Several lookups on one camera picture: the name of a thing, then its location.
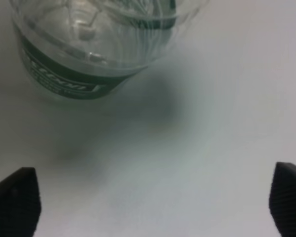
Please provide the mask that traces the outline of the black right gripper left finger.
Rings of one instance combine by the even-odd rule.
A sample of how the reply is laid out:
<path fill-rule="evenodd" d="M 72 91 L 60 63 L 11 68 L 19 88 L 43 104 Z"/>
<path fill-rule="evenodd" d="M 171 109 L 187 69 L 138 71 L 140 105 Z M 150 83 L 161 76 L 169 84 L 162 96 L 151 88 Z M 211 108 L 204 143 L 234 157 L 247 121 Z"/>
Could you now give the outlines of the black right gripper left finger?
<path fill-rule="evenodd" d="M 41 214 L 36 170 L 22 167 L 0 182 L 0 237 L 32 237 Z"/>

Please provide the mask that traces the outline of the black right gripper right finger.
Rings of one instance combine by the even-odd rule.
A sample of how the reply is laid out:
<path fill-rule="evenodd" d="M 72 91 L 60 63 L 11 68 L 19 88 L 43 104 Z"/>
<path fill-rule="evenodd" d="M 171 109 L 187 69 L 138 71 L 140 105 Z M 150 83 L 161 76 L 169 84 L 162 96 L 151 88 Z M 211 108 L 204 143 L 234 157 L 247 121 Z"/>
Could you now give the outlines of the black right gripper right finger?
<path fill-rule="evenodd" d="M 276 163 L 269 195 L 269 210 L 283 237 L 296 237 L 296 165 Z"/>

